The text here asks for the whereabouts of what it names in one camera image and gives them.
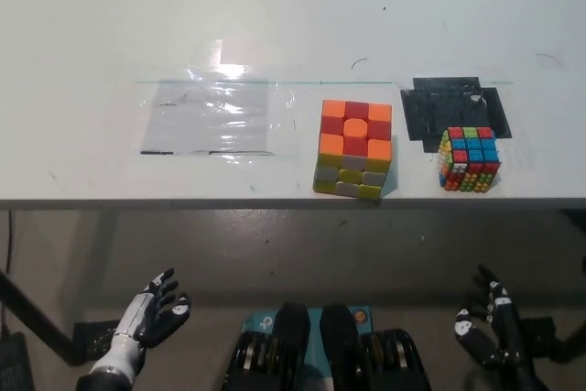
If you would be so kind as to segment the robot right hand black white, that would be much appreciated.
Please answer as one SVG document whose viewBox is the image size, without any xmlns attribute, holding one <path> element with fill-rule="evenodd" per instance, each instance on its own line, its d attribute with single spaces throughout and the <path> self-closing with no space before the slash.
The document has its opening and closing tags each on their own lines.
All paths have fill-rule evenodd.
<svg viewBox="0 0 586 391">
<path fill-rule="evenodd" d="M 481 295 L 468 295 L 456 315 L 454 334 L 461 347 L 479 365 L 497 368 L 523 364 L 528 350 L 517 307 L 500 279 L 478 265 L 474 282 Z"/>
</svg>

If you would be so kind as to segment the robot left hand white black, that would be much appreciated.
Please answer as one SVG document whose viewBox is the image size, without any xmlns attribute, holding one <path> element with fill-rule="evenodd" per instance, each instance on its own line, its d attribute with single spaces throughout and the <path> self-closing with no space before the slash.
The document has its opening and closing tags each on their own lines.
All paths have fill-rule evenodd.
<svg viewBox="0 0 586 391">
<path fill-rule="evenodd" d="M 112 342 L 126 338 L 137 342 L 141 348 L 155 348 L 188 320 L 190 299 L 186 293 L 175 295 L 179 282 L 173 279 L 174 272 L 173 268 L 163 271 L 134 296 L 118 323 Z"/>
</svg>

